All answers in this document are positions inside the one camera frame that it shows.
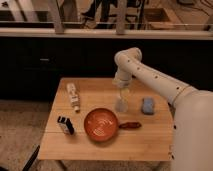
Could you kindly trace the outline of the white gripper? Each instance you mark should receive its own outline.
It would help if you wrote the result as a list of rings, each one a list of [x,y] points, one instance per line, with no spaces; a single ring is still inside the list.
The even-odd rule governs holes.
[[[113,84],[118,88],[122,88],[120,90],[120,97],[124,100],[127,100],[130,96],[130,90],[126,87],[130,85],[132,81],[132,76],[123,73],[116,73],[113,79]]]

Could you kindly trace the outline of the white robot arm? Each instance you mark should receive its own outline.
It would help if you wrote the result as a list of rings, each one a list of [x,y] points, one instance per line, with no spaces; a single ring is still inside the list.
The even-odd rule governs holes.
[[[213,92],[146,66],[137,47],[117,52],[114,60],[119,88],[135,76],[175,108],[171,171],[213,171]]]

